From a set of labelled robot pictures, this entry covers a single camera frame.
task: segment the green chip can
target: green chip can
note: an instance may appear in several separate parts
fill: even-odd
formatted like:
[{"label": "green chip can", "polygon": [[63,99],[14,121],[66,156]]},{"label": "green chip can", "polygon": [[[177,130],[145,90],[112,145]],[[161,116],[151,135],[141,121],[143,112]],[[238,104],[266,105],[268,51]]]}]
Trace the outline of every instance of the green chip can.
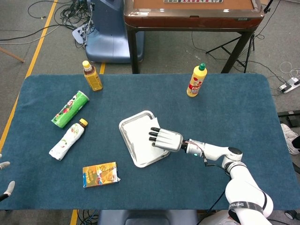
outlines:
[{"label": "green chip can", "polygon": [[64,128],[89,100],[90,99],[82,91],[77,91],[76,95],[67,102],[51,121],[58,127]]}]

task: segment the robotic arm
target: robotic arm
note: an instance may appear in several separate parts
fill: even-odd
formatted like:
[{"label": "robotic arm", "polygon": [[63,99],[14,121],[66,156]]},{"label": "robotic arm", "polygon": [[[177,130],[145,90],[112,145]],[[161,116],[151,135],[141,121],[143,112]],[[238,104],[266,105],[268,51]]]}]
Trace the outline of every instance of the robotic arm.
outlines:
[{"label": "robotic arm", "polygon": [[242,225],[271,225],[266,218],[273,211],[273,201],[258,187],[246,165],[241,162],[243,154],[239,149],[184,140],[179,133],[156,127],[151,130],[149,140],[154,147],[172,152],[182,149],[188,154],[202,157],[205,165],[208,165],[207,159],[215,161],[224,156],[222,168],[232,178],[225,190],[229,215]]},{"label": "robotic arm", "polygon": [[[7,167],[9,165],[10,165],[10,162],[0,163],[0,170],[4,169],[5,167]],[[8,185],[7,190],[3,194],[0,195],[0,202],[11,196],[11,193],[13,192],[14,187],[15,187],[15,182],[11,181]]]}]

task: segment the table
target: table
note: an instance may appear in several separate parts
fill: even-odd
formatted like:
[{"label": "table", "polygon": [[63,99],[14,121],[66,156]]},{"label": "table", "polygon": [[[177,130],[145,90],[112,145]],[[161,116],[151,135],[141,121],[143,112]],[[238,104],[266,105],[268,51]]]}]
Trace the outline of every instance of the table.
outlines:
[{"label": "table", "polygon": [[[171,153],[138,168],[119,132],[119,122],[150,110],[162,128],[243,151],[243,162],[274,208],[300,208],[299,185],[268,81],[257,74],[210,74],[199,95],[186,94],[191,74],[103,75],[93,92],[83,75],[32,75],[22,86],[0,173],[0,190],[15,180],[0,209],[208,209],[228,177],[201,158]],[[78,91],[89,98],[64,129],[50,120]],[[48,152],[80,118],[89,124],[62,161]],[[116,161],[118,184],[83,188],[82,168]],[[225,198],[215,209],[227,209]]]},{"label": "table", "polygon": [[139,73],[136,33],[139,31],[217,31],[241,34],[222,73],[229,73],[254,33],[264,12],[259,0],[224,0],[223,3],[164,3],[163,0],[126,0],[132,73]]}]

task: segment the floor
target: floor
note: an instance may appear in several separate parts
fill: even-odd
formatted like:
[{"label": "floor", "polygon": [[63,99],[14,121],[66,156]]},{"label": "floor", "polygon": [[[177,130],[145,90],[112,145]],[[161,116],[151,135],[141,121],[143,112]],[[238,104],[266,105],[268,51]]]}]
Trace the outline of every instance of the floor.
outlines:
[{"label": "floor", "polygon": [[[36,1],[2,0],[0,2],[1,39],[24,36],[44,27],[47,18],[43,20],[34,19],[29,17],[27,13],[28,6],[34,2]],[[274,0],[271,12],[266,15],[258,30],[261,30],[266,24],[277,4],[278,0]],[[48,16],[51,6],[51,2],[42,2],[32,7],[30,12],[36,16]],[[265,39],[255,39],[255,51],[250,56],[251,61],[258,61],[268,66],[274,73],[286,80],[289,79],[289,75],[283,74],[279,70],[279,65],[282,62],[289,61],[293,68],[300,67],[299,10],[300,4],[281,0],[274,16],[262,32]],[[30,68],[30,62],[38,41],[26,45],[2,45],[2,43],[29,42],[40,36],[41,32],[28,38],[0,42],[2,48],[24,58],[26,61],[20,63],[0,52],[0,99],[2,106],[0,108],[0,134],[4,131],[22,82]],[[193,33],[195,45],[205,50],[235,37],[237,37],[237,34],[234,33]],[[228,57],[222,50],[216,50],[212,54],[221,59],[227,59]],[[85,59],[85,51],[75,48],[70,30],[59,27],[45,37],[32,74],[81,74],[81,63]],[[245,60],[245,55],[242,55],[240,60]],[[219,73],[225,63],[224,60],[215,60],[211,56],[205,55],[203,51],[195,49],[191,41],[191,32],[146,33],[145,56],[140,64],[141,73],[191,73],[193,67],[200,62],[207,64],[209,73]],[[95,64],[95,66],[97,69],[100,68],[100,64]],[[287,71],[290,68],[287,64],[284,64],[282,69]],[[276,89],[281,84],[267,68],[257,63],[250,62],[247,70],[269,77],[271,88]],[[238,71],[233,68],[231,72],[237,73]],[[131,67],[129,64],[106,65],[105,74],[116,73],[131,73]],[[278,96],[276,96],[277,92],[275,90],[272,91],[278,112],[300,110],[300,88]],[[300,133],[300,128],[295,129],[295,132]],[[292,160],[300,165],[300,155],[292,157]],[[9,225],[65,225],[70,223],[71,215],[71,210],[0,211],[0,221]],[[282,211],[274,211],[271,218],[291,225],[300,224],[300,221],[289,220]]]}]

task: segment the yellow floor line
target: yellow floor line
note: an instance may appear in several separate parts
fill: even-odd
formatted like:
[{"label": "yellow floor line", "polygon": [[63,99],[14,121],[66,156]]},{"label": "yellow floor line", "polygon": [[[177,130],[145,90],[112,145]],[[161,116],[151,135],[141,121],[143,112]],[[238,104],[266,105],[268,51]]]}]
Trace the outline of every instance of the yellow floor line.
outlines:
[{"label": "yellow floor line", "polygon": [[[53,2],[52,7],[51,7],[50,12],[49,12],[49,15],[48,15],[48,18],[47,18],[47,21],[46,21],[46,24],[45,24],[44,27],[49,26],[57,1],[58,1],[58,0],[54,0],[54,2]],[[30,65],[29,65],[29,68],[28,68],[28,70],[27,70],[27,73],[26,73],[25,78],[31,75],[31,72],[32,72],[33,67],[34,67],[34,64],[36,63],[36,60],[37,60],[37,58],[38,58],[39,51],[40,51],[40,49],[41,49],[41,47],[42,47],[42,44],[43,44],[43,41],[44,41],[44,37],[43,37],[43,36],[46,34],[47,30],[48,30],[47,28],[43,29],[43,32],[42,32],[42,34],[41,34],[41,37],[42,37],[42,38],[41,38],[41,39],[39,40],[39,42],[38,42],[36,51],[34,52],[34,55],[33,55],[33,57],[32,57],[32,60],[31,60],[31,63],[30,63]],[[13,109],[12,109],[11,112],[10,112],[8,121],[7,121],[7,123],[6,123],[6,126],[5,126],[5,128],[4,128],[3,134],[2,134],[2,136],[1,136],[1,139],[0,139],[0,152],[2,151],[2,148],[3,148],[3,145],[4,145],[5,139],[6,139],[7,135],[8,135],[8,130],[9,130],[11,121],[12,121],[12,119],[13,119],[13,117],[14,117],[14,114],[15,114],[15,107],[16,107],[16,105],[17,105],[18,98],[19,98],[19,95],[18,95],[17,99],[15,100],[14,107],[13,107]]]},{"label": "yellow floor line", "polygon": [[[99,74],[104,74],[105,71],[105,62],[101,63]],[[77,210],[73,210],[70,225],[77,224]]]}]

